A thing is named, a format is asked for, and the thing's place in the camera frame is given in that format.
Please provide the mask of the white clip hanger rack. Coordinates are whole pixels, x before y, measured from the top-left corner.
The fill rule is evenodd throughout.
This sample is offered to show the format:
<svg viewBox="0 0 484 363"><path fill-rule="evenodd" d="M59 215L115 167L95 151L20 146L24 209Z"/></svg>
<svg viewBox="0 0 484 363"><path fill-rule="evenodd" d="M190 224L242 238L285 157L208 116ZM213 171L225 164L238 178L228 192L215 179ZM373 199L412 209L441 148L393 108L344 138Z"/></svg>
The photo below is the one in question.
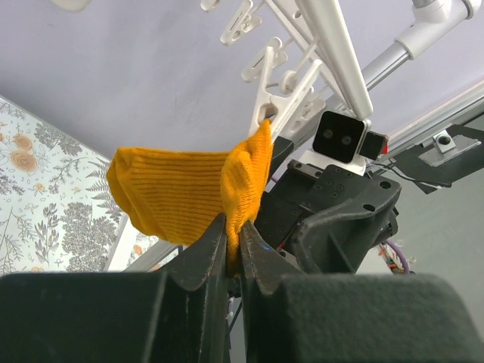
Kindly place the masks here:
<svg viewBox="0 0 484 363"><path fill-rule="evenodd" d="M203 31L201 28L195 31L194 27L195 25L198 26L200 21L192 16L185 15L185 13L189 10L188 5L194 5L195 2L199 2L200 8L209 13L219 6L220 1L172 2L177 8L170 8L168 15L172 15L172 17L161 19L163 21L161 21L160 25L170 28L171 25L178 24L179 27L175 29L177 32L174 32L173 36L165 36L164 38L172 41L173 44L175 42L180 44L189 43L191 49L194 46L195 48L200 48L199 50L205 49L207 43L205 28L203 28ZM355 55L340 3L338 1L264 2L264 5L271 9L273 15L279 19L279 22L290 36L289 41L283 42L283 45L286 47L290 42L294 42L302 52L310 45L315 45L314 56L321 59L324 63L321 77L326 82L327 87L334 92L334 95L343 102L343 106L347 107L356 119L367 119L373 113L373 105L363 80L362 71ZM188 111L185 112L184 109L190 106L189 110L197 113L199 106L195 104L199 104L199 101L213 101L214 104L209 107L211 111L207 111L206 115L195 115L195 119L214 116L215 109L223 104L223 100L218 96L222 96L222 93L230 93L231 88L228 87L226 82L222 84L222 78L220 78L219 84L216 85L215 81L209 81L210 77L208 77L205 80L209 81L209 86L216 87L209 87L207 91L202 89L202 83L199 82L199 87L195 87L196 82L188 78L180 74L173 78L173 85L165 85L163 83L163 87L158 87L159 89L166 88L166 92L171 91L174 94L171 100L172 116L170 117L178 119L177 117L181 113L182 116L186 116L183 120L188 121ZM193 97L190 99L182 100L181 96L178 96L178 91L182 90L183 85L193 88L191 90L193 91Z"/></svg>

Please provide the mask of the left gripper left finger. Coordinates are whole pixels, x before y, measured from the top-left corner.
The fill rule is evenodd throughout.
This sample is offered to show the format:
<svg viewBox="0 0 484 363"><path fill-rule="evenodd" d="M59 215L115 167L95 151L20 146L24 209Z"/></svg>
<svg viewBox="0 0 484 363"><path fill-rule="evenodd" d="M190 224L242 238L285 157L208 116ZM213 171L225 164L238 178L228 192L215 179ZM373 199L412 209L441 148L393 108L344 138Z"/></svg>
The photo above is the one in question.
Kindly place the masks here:
<svg viewBox="0 0 484 363"><path fill-rule="evenodd" d="M3 362L221 362L225 217L152 272L1 279Z"/></svg>

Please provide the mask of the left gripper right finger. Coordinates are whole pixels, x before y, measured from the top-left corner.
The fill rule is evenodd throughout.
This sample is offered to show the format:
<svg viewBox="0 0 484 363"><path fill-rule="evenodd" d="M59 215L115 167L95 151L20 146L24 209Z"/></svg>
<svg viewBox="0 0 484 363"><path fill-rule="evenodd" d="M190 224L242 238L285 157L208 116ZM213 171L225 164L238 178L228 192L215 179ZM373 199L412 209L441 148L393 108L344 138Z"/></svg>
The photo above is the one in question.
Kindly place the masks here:
<svg viewBox="0 0 484 363"><path fill-rule="evenodd" d="M470 362L473 322L432 275L306 274L240 233L249 362Z"/></svg>

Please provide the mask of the yellow sock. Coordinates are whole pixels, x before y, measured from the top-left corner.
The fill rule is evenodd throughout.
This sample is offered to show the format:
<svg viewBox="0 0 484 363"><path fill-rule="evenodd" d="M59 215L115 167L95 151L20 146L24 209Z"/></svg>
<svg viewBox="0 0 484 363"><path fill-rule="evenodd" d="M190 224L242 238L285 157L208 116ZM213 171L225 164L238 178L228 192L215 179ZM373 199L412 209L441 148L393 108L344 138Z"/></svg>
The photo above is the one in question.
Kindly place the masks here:
<svg viewBox="0 0 484 363"><path fill-rule="evenodd" d="M107 182L134 227L172 244L191 245L224 214L227 274L235 275L239 234L259 212L272 151L269 120L227 152L121 147L107 170Z"/></svg>

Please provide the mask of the metal drying stand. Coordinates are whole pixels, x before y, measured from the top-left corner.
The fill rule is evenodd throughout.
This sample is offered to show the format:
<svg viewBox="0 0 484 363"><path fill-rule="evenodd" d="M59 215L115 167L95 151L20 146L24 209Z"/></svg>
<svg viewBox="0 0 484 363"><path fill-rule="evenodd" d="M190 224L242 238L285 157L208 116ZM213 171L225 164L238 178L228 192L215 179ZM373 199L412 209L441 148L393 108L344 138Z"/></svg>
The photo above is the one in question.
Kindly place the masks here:
<svg viewBox="0 0 484 363"><path fill-rule="evenodd" d="M479 1L415 1L412 5L414 15L412 25L404 30L394 43L371 64L364 68L360 67L368 94L374 86L401 64L415 59L457 25L473 18L481 5ZM290 141L295 150L308 138L314 139L320 117L325 111L340 113L356 119L349 109L343 106L343 102L334 95L334 92L327 87L321 76L315 83L315 92L322 97L326 105L292 138L279 136L275 141L271 141L273 145L271 161L276 142Z"/></svg>

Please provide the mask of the white clip on yellow sock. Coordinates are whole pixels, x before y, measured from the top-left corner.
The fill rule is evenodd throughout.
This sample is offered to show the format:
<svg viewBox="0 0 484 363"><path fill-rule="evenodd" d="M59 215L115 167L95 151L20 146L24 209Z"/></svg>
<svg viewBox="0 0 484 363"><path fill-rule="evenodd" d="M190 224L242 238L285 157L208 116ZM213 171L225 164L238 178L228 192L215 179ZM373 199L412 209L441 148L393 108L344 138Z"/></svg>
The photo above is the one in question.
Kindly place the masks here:
<svg viewBox="0 0 484 363"><path fill-rule="evenodd" d="M287 70L279 82L272 82L273 70L287 60L283 42L274 37L242 72L247 82L259 80L249 136L263 128L272 141L279 136L292 138L324 108L325 101L315 92L324 63L314 56L314 48L310 45L295 68Z"/></svg>

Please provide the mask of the floral tablecloth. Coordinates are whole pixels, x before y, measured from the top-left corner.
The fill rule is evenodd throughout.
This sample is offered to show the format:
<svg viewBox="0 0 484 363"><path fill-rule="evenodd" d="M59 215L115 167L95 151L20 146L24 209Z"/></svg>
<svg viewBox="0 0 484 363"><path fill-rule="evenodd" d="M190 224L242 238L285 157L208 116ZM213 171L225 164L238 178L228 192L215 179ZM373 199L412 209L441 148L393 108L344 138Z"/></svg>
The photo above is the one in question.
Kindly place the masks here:
<svg viewBox="0 0 484 363"><path fill-rule="evenodd" d="M122 271L156 247L114 202L110 161L7 100L1 102L1 273Z"/></svg>

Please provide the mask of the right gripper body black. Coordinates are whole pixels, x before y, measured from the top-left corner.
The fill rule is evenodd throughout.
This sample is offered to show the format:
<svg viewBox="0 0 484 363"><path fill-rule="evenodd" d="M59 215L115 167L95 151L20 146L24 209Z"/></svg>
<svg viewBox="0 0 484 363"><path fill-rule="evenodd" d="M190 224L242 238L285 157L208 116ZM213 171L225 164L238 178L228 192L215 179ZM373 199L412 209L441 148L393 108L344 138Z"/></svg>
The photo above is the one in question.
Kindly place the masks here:
<svg viewBox="0 0 484 363"><path fill-rule="evenodd" d="M367 252L398 230L402 187L336 163L320 167L289 158L290 141L275 144L270 172L287 166L261 199L256 229L273 249L291 253L306 273L354 273Z"/></svg>

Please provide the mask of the white clip upper pair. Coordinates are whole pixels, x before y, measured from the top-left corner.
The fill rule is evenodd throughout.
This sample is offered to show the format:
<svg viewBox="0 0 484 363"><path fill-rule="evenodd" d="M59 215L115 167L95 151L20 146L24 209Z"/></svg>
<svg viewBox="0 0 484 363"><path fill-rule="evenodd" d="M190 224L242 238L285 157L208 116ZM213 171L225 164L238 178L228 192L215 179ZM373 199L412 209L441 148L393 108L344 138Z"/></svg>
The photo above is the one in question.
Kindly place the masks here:
<svg viewBox="0 0 484 363"><path fill-rule="evenodd" d="M260 26L262 18L258 11L264 4L264 1L241 1L239 8L222 31L220 42L226 46L232 45L241 37Z"/></svg>

